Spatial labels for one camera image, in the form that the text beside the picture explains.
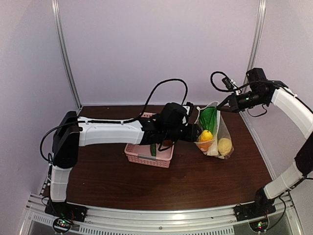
white robotic arm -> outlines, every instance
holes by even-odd
[[[296,95],[292,96],[283,88],[279,88],[274,91],[271,101],[296,124],[307,140],[313,131],[313,114],[295,97]],[[274,199],[286,190],[291,189],[304,177],[306,175],[298,169],[297,163],[294,161],[277,179],[264,187],[265,194],[268,199]]]
[[[213,83],[213,75],[221,73],[225,76],[222,79],[228,90],[221,90]],[[294,162],[277,179],[273,180],[256,192],[255,203],[253,206],[246,206],[246,211],[253,215],[265,215],[272,208],[275,198],[284,192],[293,189],[301,183],[313,170],[313,112],[307,107],[297,95],[293,94],[288,87],[281,81],[269,81],[266,79],[263,69],[254,68],[246,73],[248,84],[251,91],[239,94],[232,80],[222,72],[214,72],[211,75],[212,85],[219,91],[232,92],[219,106],[221,111],[238,113],[245,109],[253,108],[256,105],[267,105],[271,103],[281,109],[300,129],[305,144],[299,150]],[[241,217],[244,207],[235,207],[235,212],[239,216],[237,219],[247,219]]]
[[[61,125],[75,120],[76,125],[65,126],[53,138],[50,199],[55,203],[66,201],[66,190],[71,170],[77,163],[78,147],[100,143],[161,144],[164,140],[196,141],[199,129],[188,124],[193,105],[168,103],[160,114],[151,118],[105,120],[77,117],[69,112]]]

wooden table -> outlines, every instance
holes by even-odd
[[[160,112],[149,106],[147,112]],[[80,116],[125,119],[142,106],[84,107]],[[190,122],[196,118],[194,110]],[[271,181],[265,163],[239,114],[222,113],[235,151],[228,160],[205,156],[194,143],[175,145],[170,168],[128,162],[125,144],[98,144],[79,149],[67,200],[89,206],[131,210],[198,209],[254,200]]]

metal frame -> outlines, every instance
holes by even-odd
[[[263,32],[263,26],[265,21],[265,14],[266,14],[266,4],[267,0],[260,0],[259,2],[259,10],[258,10],[258,16],[256,19],[256,25],[255,25],[255,31],[254,31],[254,38],[253,38],[253,44],[251,49],[251,54],[249,58],[248,68],[246,71],[249,71],[254,67],[256,55],[260,46],[261,36]]]
[[[288,194],[282,197],[287,205],[288,221],[293,235],[303,235],[299,219],[293,202]],[[20,226],[20,235],[27,235],[32,221],[52,225],[54,217],[45,214],[45,206],[41,202],[42,196],[31,194],[25,209],[24,220]],[[233,226],[247,221],[236,221],[235,205],[215,207],[209,209],[180,210],[180,211],[133,211],[117,210],[100,207],[89,207],[84,223],[79,225],[78,234],[167,234],[167,235],[201,235],[218,234],[227,231],[234,234]],[[283,211],[284,205],[280,200],[275,201],[277,212]]]
[[[73,74],[72,70],[70,68],[69,60],[68,60],[68,55],[67,55],[67,49],[65,45],[65,40],[64,40],[64,35],[63,35],[63,29],[62,29],[62,22],[61,22],[61,15],[60,15],[60,10],[59,10],[59,1],[58,0],[52,0],[52,11],[53,11],[53,16],[54,16],[54,21],[55,25],[57,27],[57,34],[58,34],[58,39],[59,39],[59,44],[60,44],[60,49],[61,49],[61,56],[62,56],[62,61],[64,64],[65,72],[67,74],[67,79],[69,83],[70,90],[72,92],[75,105],[77,109],[80,109],[82,107],[82,104],[80,102],[78,92],[75,86],[75,82],[73,79]]]

plastic basket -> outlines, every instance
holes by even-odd
[[[152,113],[144,113],[142,117],[151,117]],[[174,146],[171,148],[159,152],[156,151],[156,156],[151,156],[150,145],[137,145],[137,144],[127,144],[125,147],[125,154],[128,157],[128,161],[131,163],[139,163],[144,165],[152,165],[163,168],[169,168],[171,159],[173,156]]]

lemon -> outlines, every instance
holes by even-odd
[[[205,142],[205,141],[211,141],[211,140],[213,140],[212,133],[208,130],[204,130],[200,135],[199,142]]]
[[[213,135],[210,131],[204,130],[199,138],[199,144],[198,147],[202,152],[207,152],[209,150],[209,147],[212,145]]]
[[[228,153],[230,153],[231,148],[232,148],[232,143],[230,139],[221,138],[219,140],[218,149],[222,156],[226,156]]]

